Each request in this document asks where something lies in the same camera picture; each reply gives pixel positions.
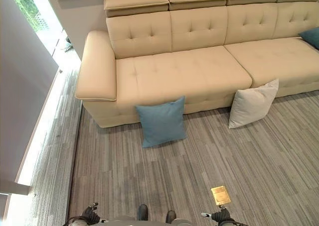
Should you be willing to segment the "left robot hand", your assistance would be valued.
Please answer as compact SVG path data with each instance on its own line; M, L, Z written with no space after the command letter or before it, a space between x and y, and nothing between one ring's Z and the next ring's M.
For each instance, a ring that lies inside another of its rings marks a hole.
M95 210L97 210L97 206L98 203L94 202L93 204L89 205L81 215L88 225L93 225L100 222L100 217L97 213L95 213Z

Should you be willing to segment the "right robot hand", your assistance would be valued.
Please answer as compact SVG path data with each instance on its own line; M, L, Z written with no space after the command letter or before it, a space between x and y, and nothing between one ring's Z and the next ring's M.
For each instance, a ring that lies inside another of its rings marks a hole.
M230 216L230 212L224 205L219 205L220 211L215 213L205 213L202 212L201 216L207 219L211 219L217 223L222 223L225 221L232 221L232 218Z

